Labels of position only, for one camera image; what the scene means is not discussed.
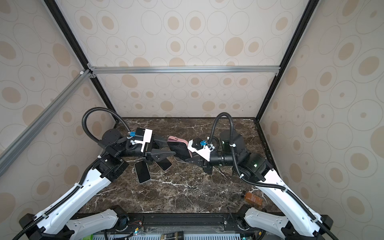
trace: black frame post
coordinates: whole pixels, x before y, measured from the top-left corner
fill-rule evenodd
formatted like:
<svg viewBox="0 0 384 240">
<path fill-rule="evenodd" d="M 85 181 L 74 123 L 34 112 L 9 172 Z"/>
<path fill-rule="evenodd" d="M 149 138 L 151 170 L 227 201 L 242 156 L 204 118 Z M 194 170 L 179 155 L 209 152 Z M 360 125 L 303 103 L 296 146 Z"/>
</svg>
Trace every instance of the black frame post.
<svg viewBox="0 0 384 240">
<path fill-rule="evenodd" d="M 57 25 L 59 26 L 61 32 L 63 33 L 64 37 L 67 39 L 69 45 L 73 49 L 74 53 L 76 54 L 77 58 L 79 59 L 81 65 L 84 69 L 88 69 L 91 72 L 91 81 L 93 85 L 95 86 L 97 92 L 99 93 L 101 99 L 104 101 L 107 108 L 110 110 L 116 111 L 115 108 L 112 105 L 112 102 L 108 98 L 106 92 L 104 91 L 103 86 L 101 85 L 100 81 L 97 79 L 97 76 L 92 73 L 92 69 L 88 66 L 88 59 L 85 56 L 83 50 L 81 49 L 79 43 L 77 42 L 72 30 L 70 29 L 68 23 L 66 22 L 63 14 L 61 13 L 59 7 L 57 6 L 55 0 L 44 0 L 45 4 L 47 5 L 49 11 L 51 12 L 53 18 L 55 19 Z"/>
<path fill-rule="evenodd" d="M 297 28 L 293 34 L 293 37 L 291 39 L 291 42 L 289 43 L 288 45 L 288 48 L 287 48 L 287 51 L 285 52 L 284 54 L 284 57 L 280 63 L 280 71 L 279 73 L 277 74 L 277 76 L 274 77 L 272 83 L 271 83 L 271 86 L 270 88 L 268 89 L 268 92 L 263 100 L 263 103 L 260 107 L 260 110 L 259 112 L 257 113 L 256 117 L 254 118 L 254 123 L 255 123 L 255 127 L 256 127 L 256 130 L 257 130 L 257 133 L 259 134 L 259 137 L 260 137 L 260 140 L 263 144 L 263 148 L 264 148 L 264 151 L 265 151 L 265 155 L 267 157 L 267 160 L 272 163 L 273 167 L 275 170 L 277 170 L 276 168 L 276 164 L 275 164 L 275 161 L 272 157 L 272 154 L 271 154 L 271 151 L 268 147 L 268 144 L 266 142 L 266 139 L 265 139 L 265 136 L 264 136 L 264 133 L 263 133 L 263 130 L 260 126 L 260 120 L 269 104 L 269 101 L 271 100 L 276 88 L 277 88 L 277 85 L 279 84 L 280 82 L 280 79 L 281 77 L 283 76 L 287 66 L 288 66 L 288 63 L 289 61 L 291 60 L 292 56 L 293 56 L 293 53 L 297 47 L 297 45 L 299 44 L 300 42 L 300 39 L 312 17 L 312 14 L 313 12 L 315 11 L 317 5 L 319 3 L 319 0 L 309 0 L 305 10 L 304 10 L 304 13 L 303 15 L 301 16 L 301 19 L 299 21 L 299 24 L 297 25 Z"/>
</svg>

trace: dark brown marble surface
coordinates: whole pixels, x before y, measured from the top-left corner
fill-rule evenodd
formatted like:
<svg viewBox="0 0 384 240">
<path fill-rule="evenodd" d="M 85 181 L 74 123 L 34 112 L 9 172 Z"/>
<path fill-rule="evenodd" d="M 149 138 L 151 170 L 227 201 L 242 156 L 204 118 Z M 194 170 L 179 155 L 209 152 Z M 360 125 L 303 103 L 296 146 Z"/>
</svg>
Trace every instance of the dark brown marble surface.
<svg viewBox="0 0 384 240">
<path fill-rule="evenodd" d="M 137 127 L 153 129 L 154 133 L 167 138 L 169 135 L 186 139 L 195 137 L 206 139 L 209 135 L 213 119 L 126 119 L 129 127 L 134 131 Z M 265 156 L 260 139 L 252 119 L 234 119 L 235 129 L 242 134 L 250 152 L 257 152 Z M 222 130 L 228 129 L 226 119 L 219 121 L 215 136 Z M 120 124 L 118 129 L 126 134 Z M 178 162 L 173 156 L 168 158 L 172 162 L 166 172 L 156 164 L 149 166 L 152 180 L 139 184 L 133 165 L 138 160 L 126 158 L 130 166 L 118 180 L 96 194 L 83 206 L 79 213 L 95 213 L 108 209 L 113 205 L 120 205 L 127 212 L 232 212 L 246 202 L 242 198 L 242 191 L 252 191 L 263 199 L 263 205 L 268 212 L 280 212 L 275 204 L 263 193 L 232 174 L 231 167 L 221 167 L 221 172 L 214 167 L 213 174 L 208 175 L 196 165 Z"/>
</svg>

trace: robotic arm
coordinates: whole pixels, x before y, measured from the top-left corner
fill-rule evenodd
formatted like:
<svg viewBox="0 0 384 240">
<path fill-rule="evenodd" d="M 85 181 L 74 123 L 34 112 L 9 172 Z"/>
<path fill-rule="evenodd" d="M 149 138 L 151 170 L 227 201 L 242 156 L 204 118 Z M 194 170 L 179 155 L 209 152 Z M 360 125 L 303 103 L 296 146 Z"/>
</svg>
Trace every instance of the robotic arm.
<svg viewBox="0 0 384 240">
<path fill-rule="evenodd" d="M 110 129 L 102 139 L 95 138 L 86 126 L 88 116 L 94 111 L 106 111 L 117 117 L 127 128 L 128 136 L 122 135 L 117 129 Z M 217 146 L 214 147 L 212 139 L 215 138 L 215 126 L 222 116 L 228 118 L 230 130 L 220 133 L 220 140 L 217 139 Z M 323 239 L 323 233 L 337 239 L 329 231 L 333 222 L 328 216 L 321 216 L 304 204 L 261 155 L 248 152 L 243 137 L 235 131 L 232 117 L 228 113 L 216 117 L 207 141 L 195 138 L 188 143 L 166 141 L 154 135 L 151 129 L 137 128 L 136 132 L 131 132 L 119 115 L 99 107 L 84 114 L 82 126 L 84 132 L 104 149 L 103 153 L 85 170 L 81 180 L 61 198 L 36 215 L 26 214 L 22 217 L 19 223 L 23 230 L 13 240 L 23 234 L 30 240 L 77 240 L 104 229 L 123 230 L 129 217 L 119 209 L 108 209 L 76 220 L 71 220 L 71 217 L 124 172 L 129 164 L 122 157 L 141 157 L 141 163 L 156 163 L 162 170 L 166 170 L 172 165 L 167 157 L 172 155 L 201 167 L 208 174 L 212 174 L 213 166 L 233 166 L 233 171 L 240 179 L 258 187 L 285 214 L 276 216 L 249 208 L 243 216 L 244 226 L 261 228 L 285 239 Z M 162 149 L 166 146 L 169 146 L 170 151 Z M 140 175 L 149 175 L 148 168 L 136 168 L 136 173 L 139 182 Z"/>
</svg>

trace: green object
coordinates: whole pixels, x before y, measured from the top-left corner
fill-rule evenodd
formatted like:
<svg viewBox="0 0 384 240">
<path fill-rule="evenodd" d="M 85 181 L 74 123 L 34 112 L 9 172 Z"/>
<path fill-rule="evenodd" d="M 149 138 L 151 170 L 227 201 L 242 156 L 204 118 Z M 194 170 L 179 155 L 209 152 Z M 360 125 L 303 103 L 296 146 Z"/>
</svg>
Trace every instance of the green object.
<svg viewBox="0 0 384 240">
<path fill-rule="evenodd" d="M 83 237 L 83 240 L 92 240 L 92 238 L 93 238 L 93 234 Z"/>
</svg>

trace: wallpaper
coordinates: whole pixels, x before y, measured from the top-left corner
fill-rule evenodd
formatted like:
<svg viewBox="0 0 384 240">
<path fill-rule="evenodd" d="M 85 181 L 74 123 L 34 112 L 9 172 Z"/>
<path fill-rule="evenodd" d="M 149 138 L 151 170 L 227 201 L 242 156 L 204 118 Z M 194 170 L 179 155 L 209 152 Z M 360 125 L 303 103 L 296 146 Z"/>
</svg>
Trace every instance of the wallpaper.
<svg viewBox="0 0 384 240">
<path fill-rule="evenodd" d="M 80 69 L 39 0 L 0 1 L 0 154 Z"/>
<path fill-rule="evenodd" d="M 0 239 L 12 239 L 21 230 L 18 220 L 22 216 L 56 201 L 100 154 L 101 148 L 81 127 L 85 111 L 96 106 L 105 107 L 86 80 L 0 177 Z M 114 123 L 110 114 L 94 112 L 87 126 L 101 138 Z"/>
<path fill-rule="evenodd" d="M 59 0 L 93 66 L 279 65 L 307 0 Z"/>
<path fill-rule="evenodd" d="M 274 73 L 98 74 L 122 117 L 254 117 Z"/>
<path fill-rule="evenodd" d="M 261 125 L 283 180 L 340 239 L 384 235 L 384 1 L 318 7 Z"/>
</svg>

